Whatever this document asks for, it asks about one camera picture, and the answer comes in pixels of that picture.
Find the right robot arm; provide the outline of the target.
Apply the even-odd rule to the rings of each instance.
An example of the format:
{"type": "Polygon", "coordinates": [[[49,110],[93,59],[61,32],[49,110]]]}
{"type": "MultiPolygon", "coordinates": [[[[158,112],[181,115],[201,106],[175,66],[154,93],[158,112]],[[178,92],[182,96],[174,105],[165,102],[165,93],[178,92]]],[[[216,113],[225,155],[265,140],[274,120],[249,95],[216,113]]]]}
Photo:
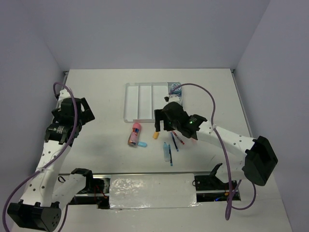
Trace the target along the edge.
{"type": "Polygon", "coordinates": [[[216,147],[225,148],[225,153],[233,154],[239,161],[235,164],[218,164],[213,169],[210,184],[221,189],[229,180],[247,179],[258,186],[265,186],[278,163],[278,158],[269,142],[263,136],[251,138],[241,136],[224,128],[213,126],[209,120],[199,115],[188,115],[183,107],[170,102],[163,109],[154,111],[155,129],[178,131],[186,138],[201,140],[216,147]]]}

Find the blue jar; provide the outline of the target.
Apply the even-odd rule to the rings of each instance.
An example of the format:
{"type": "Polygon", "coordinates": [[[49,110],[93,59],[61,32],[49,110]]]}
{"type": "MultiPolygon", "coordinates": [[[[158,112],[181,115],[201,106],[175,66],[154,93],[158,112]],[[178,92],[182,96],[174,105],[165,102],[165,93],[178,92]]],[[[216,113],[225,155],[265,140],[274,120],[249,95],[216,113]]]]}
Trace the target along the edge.
{"type": "Polygon", "coordinates": [[[169,92],[172,91],[172,94],[181,95],[182,87],[180,82],[168,82],[169,84],[169,92]]]}
{"type": "Polygon", "coordinates": [[[169,103],[171,103],[171,102],[176,102],[181,106],[183,105],[182,98],[178,95],[175,95],[175,94],[169,95],[169,103]]]}

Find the pink tube of markers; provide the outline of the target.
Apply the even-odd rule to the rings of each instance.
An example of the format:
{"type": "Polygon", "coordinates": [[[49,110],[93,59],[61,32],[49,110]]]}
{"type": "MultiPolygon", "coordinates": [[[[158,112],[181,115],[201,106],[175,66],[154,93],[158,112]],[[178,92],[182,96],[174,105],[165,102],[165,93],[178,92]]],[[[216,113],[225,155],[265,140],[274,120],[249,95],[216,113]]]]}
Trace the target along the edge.
{"type": "Polygon", "coordinates": [[[139,133],[141,130],[140,123],[134,123],[127,144],[130,147],[136,147],[139,142],[139,133]]]}

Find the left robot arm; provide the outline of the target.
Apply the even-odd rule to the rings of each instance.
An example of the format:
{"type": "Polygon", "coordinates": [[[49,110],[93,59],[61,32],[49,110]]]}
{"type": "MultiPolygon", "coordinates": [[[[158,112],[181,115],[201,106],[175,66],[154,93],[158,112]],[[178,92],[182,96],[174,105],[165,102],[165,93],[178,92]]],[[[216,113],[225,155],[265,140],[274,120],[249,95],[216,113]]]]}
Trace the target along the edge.
{"type": "Polygon", "coordinates": [[[89,169],[76,168],[57,189],[56,181],[73,140],[82,126],[95,119],[85,98],[65,98],[52,111],[54,119],[47,127],[37,175],[28,181],[28,187],[18,203],[10,203],[7,214],[20,228],[53,232],[62,210],[82,191],[91,192],[95,186],[89,169]]]}

